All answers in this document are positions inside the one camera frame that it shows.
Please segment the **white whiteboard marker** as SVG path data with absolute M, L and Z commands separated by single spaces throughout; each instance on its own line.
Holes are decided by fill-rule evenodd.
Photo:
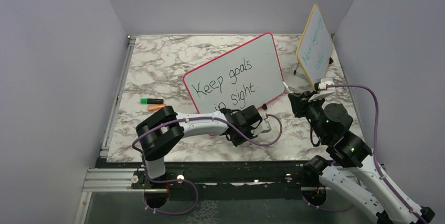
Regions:
M 284 85 L 285 90 L 286 90 L 287 93 L 292 93 L 292 92 L 293 92 L 293 91 L 291 90 L 291 88 L 290 88 L 284 81 L 283 81 L 282 83 L 283 83 L 283 85 Z

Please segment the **pink framed whiteboard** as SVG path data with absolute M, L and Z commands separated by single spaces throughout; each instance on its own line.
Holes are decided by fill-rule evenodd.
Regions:
M 264 33 L 186 72 L 183 82 L 198 113 L 261 108 L 285 93 L 272 33 Z

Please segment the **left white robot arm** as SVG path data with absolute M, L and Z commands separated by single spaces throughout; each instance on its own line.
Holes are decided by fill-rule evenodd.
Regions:
M 226 136 L 238 146 L 270 132 L 271 126 L 254 106 L 243 110 L 222 108 L 206 114 L 179 113 L 172 106 L 165 106 L 139 123 L 135 130 L 146 167 L 145 181 L 156 188 L 165 180 L 165 156 L 181 139 L 199 135 Z

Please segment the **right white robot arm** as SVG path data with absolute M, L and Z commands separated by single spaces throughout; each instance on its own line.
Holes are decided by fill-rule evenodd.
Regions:
M 324 99 L 312 98 L 315 94 L 310 91 L 288 94 L 294 116 L 307 119 L 332 160 L 361 184 L 319 155 L 304 165 L 303 180 L 308 185 L 320 183 L 336 191 L 373 223 L 430 223 L 434 211 L 418 205 L 395 185 L 374 161 L 368 145 L 349 130 L 353 118 L 347 109 L 340 103 L 324 106 Z

